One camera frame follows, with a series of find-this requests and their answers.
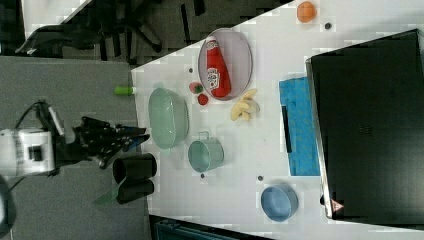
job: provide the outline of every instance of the blue tray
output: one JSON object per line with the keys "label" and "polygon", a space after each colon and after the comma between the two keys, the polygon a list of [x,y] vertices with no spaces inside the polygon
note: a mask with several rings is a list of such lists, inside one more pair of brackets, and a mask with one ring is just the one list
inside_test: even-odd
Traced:
{"label": "blue tray", "polygon": [[287,151],[292,176],[319,176],[311,97],[306,77],[280,81],[280,103],[285,118]]}

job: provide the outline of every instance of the red object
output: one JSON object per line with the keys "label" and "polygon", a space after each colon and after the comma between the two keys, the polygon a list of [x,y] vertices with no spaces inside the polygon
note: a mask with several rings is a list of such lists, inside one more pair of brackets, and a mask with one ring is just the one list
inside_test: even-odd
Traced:
{"label": "red object", "polygon": [[203,91],[203,86],[199,82],[190,83],[188,87],[193,94],[199,94]]}
{"label": "red object", "polygon": [[199,96],[197,96],[197,102],[199,102],[200,105],[204,106],[209,102],[209,98],[205,94],[200,94]]}
{"label": "red object", "polygon": [[230,75],[219,49],[218,42],[212,36],[206,38],[206,68],[208,71],[208,87],[216,98],[223,98],[231,92]]}

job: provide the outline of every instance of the green object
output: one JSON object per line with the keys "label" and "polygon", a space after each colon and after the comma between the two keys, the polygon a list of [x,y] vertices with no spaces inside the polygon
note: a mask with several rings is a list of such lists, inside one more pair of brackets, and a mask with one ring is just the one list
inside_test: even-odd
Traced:
{"label": "green object", "polygon": [[122,181],[114,189],[110,190],[109,192],[103,194],[101,197],[97,198],[93,202],[93,204],[94,205],[101,206],[101,205],[106,205],[106,204],[111,203],[113,200],[116,199],[116,197],[118,197],[119,188],[125,182],[125,180],[127,180],[127,177],[125,177],[124,179],[122,179]]}
{"label": "green object", "polygon": [[184,99],[171,90],[153,91],[149,99],[149,119],[152,138],[161,149],[170,149],[187,136],[187,106]]}
{"label": "green object", "polygon": [[115,90],[113,91],[113,93],[115,95],[132,95],[135,93],[135,87],[122,87],[122,86],[117,86],[115,87]]}
{"label": "green object", "polygon": [[[206,133],[205,140],[200,140],[200,133]],[[209,138],[208,132],[200,132],[199,140],[191,143],[188,159],[191,167],[199,173],[215,169],[224,161],[224,150],[218,140]]]}

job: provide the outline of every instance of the ketchup bottle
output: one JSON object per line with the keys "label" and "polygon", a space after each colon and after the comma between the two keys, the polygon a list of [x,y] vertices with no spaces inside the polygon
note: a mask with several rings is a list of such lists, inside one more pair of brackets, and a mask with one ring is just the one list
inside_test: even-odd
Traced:
{"label": "ketchup bottle", "polygon": [[206,68],[209,83],[207,87],[214,97],[223,98],[231,92],[231,83],[227,66],[215,37],[209,36],[206,38],[206,49]]}

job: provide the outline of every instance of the white label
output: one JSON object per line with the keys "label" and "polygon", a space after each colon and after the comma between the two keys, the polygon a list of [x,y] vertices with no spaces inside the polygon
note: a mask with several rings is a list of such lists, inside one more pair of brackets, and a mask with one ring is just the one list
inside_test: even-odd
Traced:
{"label": "white label", "polygon": [[333,211],[334,212],[337,212],[337,211],[339,211],[340,209],[342,209],[344,207],[343,205],[341,205],[340,203],[334,201],[333,199],[331,199],[331,204],[333,205]]}
{"label": "white label", "polygon": [[216,68],[208,68],[209,89],[213,90],[219,87],[219,72]]}
{"label": "white label", "polygon": [[218,47],[218,43],[216,41],[210,41],[206,44],[206,49],[208,51],[216,47]]}

